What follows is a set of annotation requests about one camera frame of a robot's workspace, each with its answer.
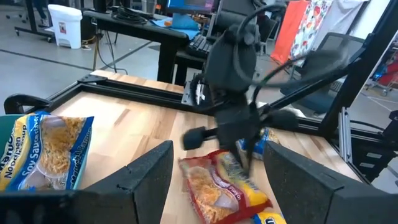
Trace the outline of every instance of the red noodle package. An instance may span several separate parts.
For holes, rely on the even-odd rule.
[[[228,151],[179,160],[192,205],[205,224],[230,224],[271,207],[271,201]]]

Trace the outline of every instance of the cable bundle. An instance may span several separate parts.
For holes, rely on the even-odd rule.
[[[142,17],[139,13],[134,12],[133,10],[126,8],[124,6],[119,6],[116,12],[112,12],[112,18],[132,24],[143,25],[148,22],[148,20]]]

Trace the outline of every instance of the hanging cloth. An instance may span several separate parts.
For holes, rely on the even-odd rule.
[[[274,51],[271,54],[271,58],[275,61],[285,63],[289,59],[290,49],[307,5],[308,0],[289,2]]]
[[[328,14],[333,1],[311,0],[305,9],[293,45],[290,49],[289,58],[295,58],[306,54],[311,50],[323,19]],[[296,66],[302,66],[304,60],[298,61]]]
[[[365,1],[369,0],[334,0],[321,28],[318,29],[312,50],[318,48],[329,32],[346,34]]]

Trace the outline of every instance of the white trash can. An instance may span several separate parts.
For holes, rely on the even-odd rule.
[[[52,27],[57,45],[71,49],[81,47],[80,21],[81,11],[72,7],[49,4]]]

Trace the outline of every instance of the blue noodle package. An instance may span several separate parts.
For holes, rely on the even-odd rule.
[[[0,190],[72,189],[93,118],[36,113],[17,119],[0,160]]]
[[[253,150],[253,157],[256,159],[260,159],[260,160],[262,160],[262,155],[264,153],[264,148],[267,144],[267,141],[273,141],[277,144],[280,144],[280,142],[279,142],[277,136],[275,135],[275,133],[273,132],[273,130],[265,128],[261,132],[262,132],[262,138],[260,141],[258,141],[254,145],[254,150]],[[239,146],[240,150],[242,150],[243,152],[246,152],[246,140],[245,139],[239,140],[238,146]]]

